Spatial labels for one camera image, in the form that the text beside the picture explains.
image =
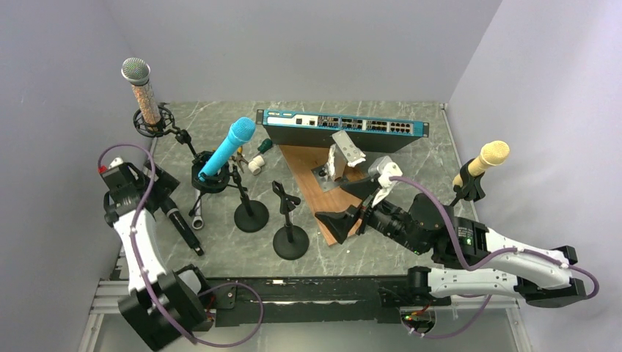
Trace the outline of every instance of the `green object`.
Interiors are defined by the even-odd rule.
[[[272,140],[270,140],[269,138],[266,138],[263,140],[263,142],[261,142],[259,147],[257,147],[257,150],[259,150],[259,153],[264,154],[265,152],[270,150],[270,148],[272,148]]]

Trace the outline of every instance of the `microphone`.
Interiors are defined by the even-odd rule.
[[[155,130],[161,120],[160,108],[156,99],[153,98],[153,90],[149,83],[151,69],[147,63],[139,58],[131,57],[123,62],[121,74],[132,84],[132,90],[140,112],[151,130]]]
[[[510,155],[510,147],[502,141],[494,141],[485,144],[480,151],[480,155],[473,159],[467,170],[469,175],[475,177],[483,174],[491,166],[499,166]],[[453,185],[462,187],[462,177],[457,174],[453,179]]]
[[[255,133],[255,123],[251,119],[240,117],[238,121],[235,121],[229,128],[227,138],[222,141],[218,149],[199,171],[199,180],[205,182],[205,178],[201,174],[214,176],[242,144],[251,140],[253,133]]]

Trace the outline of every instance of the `white wall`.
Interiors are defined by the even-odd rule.
[[[620,1],[504,0],[450,100],[463,161],[495,139],[512,150],[484,178],[480,219],[540,247],[575,246],[600,278],[592,301],[524,308],[536,351],[622,345],[621,19]]]
[[[144,143],[120,74],[132,52],[102,1],[1,8],[0,350],[76,351],[120,247],[96,161],[110,144]]]
[[[105,0],[163,100],[448,101],[500,0]]]

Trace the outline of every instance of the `wooden board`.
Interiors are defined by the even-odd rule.
[[[283,153],[283,157],[288,163],[290,171],[293,174],[300,192],[304,196],[311,211],[315,214],[317,211],[334,211],[341,212],[350,205],[358,206],[361,200],[355,196],[346,193],[341,188],[334,188],[330,191],[323,192],[318,181],[311,172],[312,169],[326,164],[329,159],[328,148],[314,147],[295,147],[291,145],[280,145],[279,148]],[[357,168],[345,167],[343,173],[348,180],[357,181],[365,178],[365,175]],[[326,243],[332,246],[337,241],[334,239],[330,231],[319,220],[315,219],[320,227],[322,235],[326,239]],[[356,229],[359,228],[360,221],[357,222],[348,236],[352,236]]]

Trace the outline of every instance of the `white pipe fitting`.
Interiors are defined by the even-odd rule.
[[[261,172],[261,167],[264,165],[266,165],[266,162],[262,156],[257,155],[249,162],[249,170],[253,175],[258,175]]]

